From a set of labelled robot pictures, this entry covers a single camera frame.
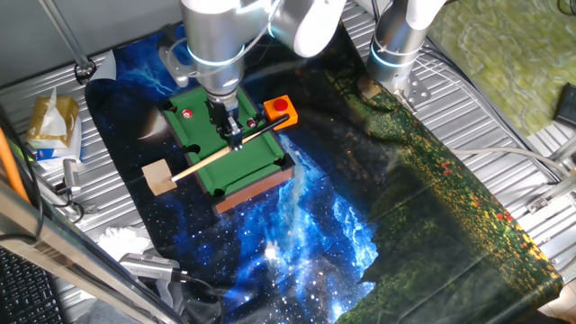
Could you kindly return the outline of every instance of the wall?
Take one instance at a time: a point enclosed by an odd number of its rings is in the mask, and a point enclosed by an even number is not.
[[[86,53],[180,21],[179,0],[55,0]],[[0,87],[73,61],[38,0],[0,0]]]

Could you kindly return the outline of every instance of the keyboard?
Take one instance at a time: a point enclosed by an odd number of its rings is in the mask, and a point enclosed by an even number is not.
[[[0,322],[63,324],[64,318],[51,275],[0,247]]]

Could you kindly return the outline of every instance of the orange pole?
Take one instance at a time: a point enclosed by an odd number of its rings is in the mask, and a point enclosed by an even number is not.
[[[18,166],[16,166],[16,161],[10,150],[10,145],[8,145],[8,140],[4,135],[2,129],[0,129],[0,159],[4,163],[4,168],[6,169],[6,174],[8,175],[8,180],[10,181],[10,186],[16,193],[22,197],[27,203],[30,203],[28,199],[28,194],[26,189],[24,189],[24,184],[20,178],[20,172],[18,172]]]

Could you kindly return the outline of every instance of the red ball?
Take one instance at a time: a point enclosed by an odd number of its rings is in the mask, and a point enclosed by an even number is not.
[[[190,109],[182,110],[182,117],[184,117],[185,119],[189,119],[190,117],[192,117],[192,111]]]
[[[255,127],[257,126],[257,125],[256,125],[256,121],[255,121],[253,118],[250,118],[250,119],[246,122],[246,125],[247,125],[249,128],[255,128]]]

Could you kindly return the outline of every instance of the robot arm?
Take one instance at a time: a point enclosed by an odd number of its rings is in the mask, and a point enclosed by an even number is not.
[[[446,0],[394,0],[382,13],[368,58],[368,71],[390,92],[410,91],[410,71],[428,27]]]
[[[410,71],[428,26],[446,0],[395,0],[376,25],[368,71],[392,92],[409,91]],[[320,53],[346,0],[181,0],[188,50],[205,88],[211,123],[241,149],[238,85],[245,44],[266,30],[296,54]]]
[[[240,149],[237,89],[245,43],[268,32],[305,58],[328,45],[346,0],[181,0],[190,55],[208,96],[211,122]]]

